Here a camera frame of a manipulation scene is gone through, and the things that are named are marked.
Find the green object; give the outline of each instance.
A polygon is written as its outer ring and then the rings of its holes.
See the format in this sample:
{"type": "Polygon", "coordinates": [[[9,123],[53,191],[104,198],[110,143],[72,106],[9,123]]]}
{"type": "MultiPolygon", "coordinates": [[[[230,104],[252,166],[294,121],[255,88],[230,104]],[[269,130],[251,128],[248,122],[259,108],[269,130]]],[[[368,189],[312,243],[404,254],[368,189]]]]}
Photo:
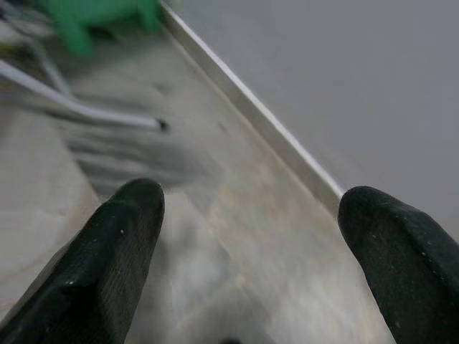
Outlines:
{"type": "Polygon", "coordinates": [[[159,27],[159,0],[35,0],[37,6],[55,22],[68,49],[89,55],[93,50],[90,27],[138,15],[143,27],[159,27]]]}

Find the gray wall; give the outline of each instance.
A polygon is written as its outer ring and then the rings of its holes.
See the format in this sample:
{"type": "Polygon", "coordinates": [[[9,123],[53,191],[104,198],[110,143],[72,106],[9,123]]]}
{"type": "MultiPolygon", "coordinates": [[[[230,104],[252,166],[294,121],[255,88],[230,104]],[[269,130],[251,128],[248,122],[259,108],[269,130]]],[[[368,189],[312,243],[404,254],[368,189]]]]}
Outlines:
{"type": "Polygon", "coordinates": [[[170,5],[341,186],[389,192],[459,239],[459,1],[170,5]]]}

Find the white cable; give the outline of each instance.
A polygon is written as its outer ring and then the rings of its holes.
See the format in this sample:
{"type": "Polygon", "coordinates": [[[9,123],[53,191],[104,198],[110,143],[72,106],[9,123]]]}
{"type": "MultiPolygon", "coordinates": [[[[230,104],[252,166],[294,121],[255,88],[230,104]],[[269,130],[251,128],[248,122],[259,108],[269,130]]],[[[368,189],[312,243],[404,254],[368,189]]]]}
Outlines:
{"type": "Polygon", "coordinates": [[[54,86],[68,99],[76,100],[69,85],[59,73],[59,70],[54,62],[48,57],[48,54],[43,46],[36,39],[31,37],[27,37],[27,44],[32,48],[35,57],[48,74],[48,77],[51,79],[54,86]]]}
{"type": "Polygon", "coordinates": [[[104,120],[107,122],[128,126],[138,126],[156,130],[161,129],[160,122],[155,118],[142,118],[125,113],[115,113],[112,111],[83,105],[75,100],[68,99],[61,93],[53,90],[51,87],[34,79],[33,77],[30,77],[28,74],[18,70],[16,67],[11,66],[2,59],[0,59],[0,75],[7,77],[8,79],[20,84],[21,86],[36,92],[39,95],[52,100],[53,102],[56,102],[57,104],[61,104],[62,106],[65,106],[71,111],[79,113],[86,118],[93,120],[104,120]]]}

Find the gray floor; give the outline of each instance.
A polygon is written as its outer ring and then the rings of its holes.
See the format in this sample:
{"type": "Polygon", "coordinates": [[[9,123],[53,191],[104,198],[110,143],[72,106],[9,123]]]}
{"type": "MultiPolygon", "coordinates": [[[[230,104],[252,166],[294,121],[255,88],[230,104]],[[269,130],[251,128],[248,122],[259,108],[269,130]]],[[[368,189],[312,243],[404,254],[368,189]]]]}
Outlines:
{"type": "Polygon", "coordinates": [[[133,176],[166,189],[127,343],[393,343],[335,220],[166,36],[118,27],[87,61],[50,49],[79,93],[171,123],[161,135],[54,112],[102,197],[133,176]]]}
{"type": "Polygon", "coordinates": [[[100,201],[48,118],[2,102],[0,113],[3,319],[100,201]]]}

